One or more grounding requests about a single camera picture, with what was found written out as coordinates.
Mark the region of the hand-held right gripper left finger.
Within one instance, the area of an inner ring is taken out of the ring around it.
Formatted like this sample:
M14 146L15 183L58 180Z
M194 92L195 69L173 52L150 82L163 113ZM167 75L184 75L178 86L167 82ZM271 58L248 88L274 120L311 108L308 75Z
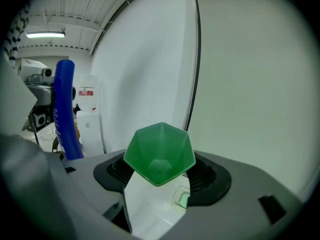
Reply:
M64 161L71 196L67 198L78 240L134 240L125 201L133 170L125 151Z

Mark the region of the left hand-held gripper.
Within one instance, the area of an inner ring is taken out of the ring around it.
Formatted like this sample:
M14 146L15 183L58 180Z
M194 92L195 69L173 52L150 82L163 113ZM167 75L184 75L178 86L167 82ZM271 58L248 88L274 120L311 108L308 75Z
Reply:
M23 130L38 132L54 122L54 72L42 62L23 58L18 68L18 75L36 97Z

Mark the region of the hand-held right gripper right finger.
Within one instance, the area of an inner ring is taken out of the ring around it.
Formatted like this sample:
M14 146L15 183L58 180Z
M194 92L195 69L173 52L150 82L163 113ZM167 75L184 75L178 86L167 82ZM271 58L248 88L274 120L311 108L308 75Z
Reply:
M215 154L198 155L227 169L229 191L211 206L192 206L163 240L274 240L294 220L303 204L264 170ZM273 196L285 215L272 224L259 199Z

